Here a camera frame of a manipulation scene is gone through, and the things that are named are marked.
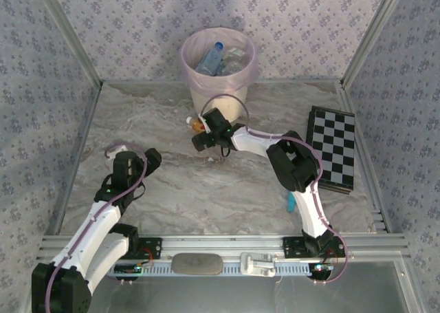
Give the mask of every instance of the trash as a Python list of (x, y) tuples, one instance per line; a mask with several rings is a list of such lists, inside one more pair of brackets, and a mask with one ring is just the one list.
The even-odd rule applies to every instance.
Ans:
[(230, 76), (243, 70), (248, 65), (246, 55), (243, 50), (233, 47), (229, 49), (224, 55), (220, 66), (217, 69), (216, 76)]
[(222, 59), (222, 49), (223, 44), (216, 42), (214, 47), (208, 50), (198, 66), (196, 66), (195, 71), (200, 74), (205, 74), (206, 76), (215, 76)]
[(186, 124), (190, 125), (192, 127), (192, 129), (194, 131), (196, 131), (197, 133), (201, 133), (205, 131), (205, 126), (203, 125), (203, 123), (198, 120), (197, 118), (193, 118), (193, 117), (188, 117), (186, 119)]
[(216, 76), (230, 76), (231, 74), (236, 74), (245, 68), (237, 61), (222, 61), (222, 63), (223, 66), (221, 66), (220, 71), (217, 71)]

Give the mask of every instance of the plastic bag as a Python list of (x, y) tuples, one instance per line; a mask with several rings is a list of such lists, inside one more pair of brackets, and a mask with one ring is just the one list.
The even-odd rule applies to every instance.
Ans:
[[(225, 50), (237, 47), (249, 58), (247, 66), (229, 76), (205, 76), (194, 70), (206, 52), (217, 42)], [(184, 80), (188, 86), (204, 96), (221, 93), (233, 94), (250, 86), (259, 76), (258, 49), (256, 44), (241, 32), (228, 28), (209, 28), (188, 37), (180, 49), (180, 63)]]

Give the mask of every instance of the enclosure wall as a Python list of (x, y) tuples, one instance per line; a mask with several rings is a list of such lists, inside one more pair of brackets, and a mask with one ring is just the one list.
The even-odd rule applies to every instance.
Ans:
[(440, 312), (440, 0), (400, 0), (349, 92), (395, 232)]
[(97, 91), (42, 0), (1, 0), (0, 26), (0, 312), (18, 312)]
[(181, 79), (196, 30), (235, 28), (260, 51), (260, 78), (341, 78), (381, 0), (60, 0), (103, 80)]

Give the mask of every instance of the red wire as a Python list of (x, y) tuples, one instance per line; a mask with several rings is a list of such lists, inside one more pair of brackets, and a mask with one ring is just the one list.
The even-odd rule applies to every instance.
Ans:
[(325, 261), (329, 258), (329, 252), (332, 252), (335, 255), (336, 263), (338, 263), (338, 255), (336, 254), (335, 250), (333, 250), (332, 248), (329, 248), (327, 250), (327, 255), (326, 255), (326, 257), (325, 257), (325, 259), (324, 259), (324, 261), (322, 263), (325, 263)]
[(148, 262), (153, 263), (153, 253), (148, 248), (140, 248), (141, 251), (146, 251), (148, 253)]

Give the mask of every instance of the glass panel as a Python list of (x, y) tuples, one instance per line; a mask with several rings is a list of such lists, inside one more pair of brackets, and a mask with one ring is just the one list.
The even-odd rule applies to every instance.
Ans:
[(352, 263), (335, 283), (305, 277), (149, 277), (133, 285), (105, 279), (91, 313), (407, 312), (393, 263)]

